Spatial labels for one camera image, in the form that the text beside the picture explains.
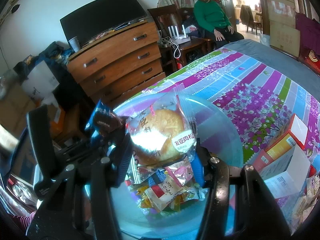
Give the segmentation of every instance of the power cord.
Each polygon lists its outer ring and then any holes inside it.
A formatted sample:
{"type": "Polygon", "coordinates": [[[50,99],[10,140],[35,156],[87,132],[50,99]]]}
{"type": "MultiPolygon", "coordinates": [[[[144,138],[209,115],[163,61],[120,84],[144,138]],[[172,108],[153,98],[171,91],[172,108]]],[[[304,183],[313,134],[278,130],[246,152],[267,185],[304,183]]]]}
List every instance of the power cord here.
{"type": "Polygon", "coordinates": [[[173,48],[176,47],[176,49],[175,49],[174,52],[173,52],[174,58],[180,58],[180,57],[181,57],[181,52],[180,52],[180,49],[179,49],[179,45],[178,45],[178,44],[175,44],[169,36],[163,38],[163,37],[162,37],[162,32],[161,32],[161,30],[159,30],[159,34],[160,34],[160,40],[161,40],[163,43],[169,43],[170,45],[173,46],[173,48]]]}
{"type": "Polygon", "coordinates": [[[7,61],[6,61],[5,58],[4,58],[4,55],[3,55],[3,52],[2,52],[1,46],[0,46],[0,50],[1,50],[1,54],[2,54],[2,57],[3,57],[3,59],[4,59],[4,62],[6,63],[7,68],[10,70],[8,63],[7,63],[7,61]]]}

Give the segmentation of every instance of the dresser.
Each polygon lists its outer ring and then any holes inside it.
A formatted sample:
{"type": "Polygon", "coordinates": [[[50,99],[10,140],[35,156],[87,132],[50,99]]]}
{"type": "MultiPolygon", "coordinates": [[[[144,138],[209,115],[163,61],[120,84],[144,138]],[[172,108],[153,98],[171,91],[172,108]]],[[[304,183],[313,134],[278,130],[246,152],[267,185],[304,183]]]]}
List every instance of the dresser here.
{"type": "Polygon", "coordinates": [[[69,72],[85,93],[115,107],[165,78],[155,23],[139,22],[115,31],[69,58],[69,72]]]}

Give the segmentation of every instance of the bread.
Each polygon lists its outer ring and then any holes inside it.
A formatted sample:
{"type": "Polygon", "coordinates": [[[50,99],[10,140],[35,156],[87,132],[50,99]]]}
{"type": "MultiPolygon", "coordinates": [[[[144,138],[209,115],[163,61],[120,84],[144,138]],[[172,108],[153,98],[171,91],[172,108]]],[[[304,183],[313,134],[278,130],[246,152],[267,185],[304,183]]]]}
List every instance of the bread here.
{"type": "Polygon", "coordinates": [[[181,158],[181,153],[173,147],[171,142],[172,138],[184,131],[183,118],[180,114],[169,109],[158,109],[154,111],[154,115],[152,113],[147,115],[143,125],[141,123],[138,128],[141,132],[145,132],[147,129],[147,132],[155,134],[154,139],[156,140],[156,131],[158,131],[167,139],[159,151],[139,151],[137,156],[140,164],[156,165],[181,158]]]}

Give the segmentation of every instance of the bolt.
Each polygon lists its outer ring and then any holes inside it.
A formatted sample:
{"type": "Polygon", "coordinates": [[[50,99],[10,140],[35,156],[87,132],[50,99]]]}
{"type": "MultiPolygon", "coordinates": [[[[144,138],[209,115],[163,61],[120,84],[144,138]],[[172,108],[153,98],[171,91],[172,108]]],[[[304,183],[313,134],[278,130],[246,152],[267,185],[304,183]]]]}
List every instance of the bolt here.
{"type": "Polygon", "coordinates": [[[107,164],[107,163],[110,162],[110,158],[109,158],[109,157],[103,157],[103,158],[101,158],[100,162],[101,162],[102,164],[107,164]]]}
{"type": "Polygon", "coordinates": [[[253,167],[252,165],[247,164],[247,165],[245,166],[245,169],[246,169],[247,171],[253,171],[253,170],[254,170],[254,167],[253,167]]]}
{"type": "Polygon", "coordinates": [[[210,161],[211,161],[212,163],[214,163],[214,164],[217,164],[217,163],[220,162],[219,158],[217,158],[217,157],[211,157],[211,158],[210,158],[210,161]]]}
{"type": "Polygon", "coordinates": [[[69,164],[66,167],[66,171],[72,171],[75,168],[75,166],[73,164],[69,164]]]}

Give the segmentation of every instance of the person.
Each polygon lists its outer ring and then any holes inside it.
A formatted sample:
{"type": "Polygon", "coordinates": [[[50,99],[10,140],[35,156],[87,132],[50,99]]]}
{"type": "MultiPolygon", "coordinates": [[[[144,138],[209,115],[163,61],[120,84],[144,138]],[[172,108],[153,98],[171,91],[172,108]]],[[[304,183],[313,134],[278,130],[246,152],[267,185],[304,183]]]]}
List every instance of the person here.
{"type": "Polygon", "coordinates": [[[215,1],[198,0],[194,14],[198,24],[205,29],[205,36],[216,41],[217,49],[244,39],[242,34],[233,30],[228,17],[215,1]]]}

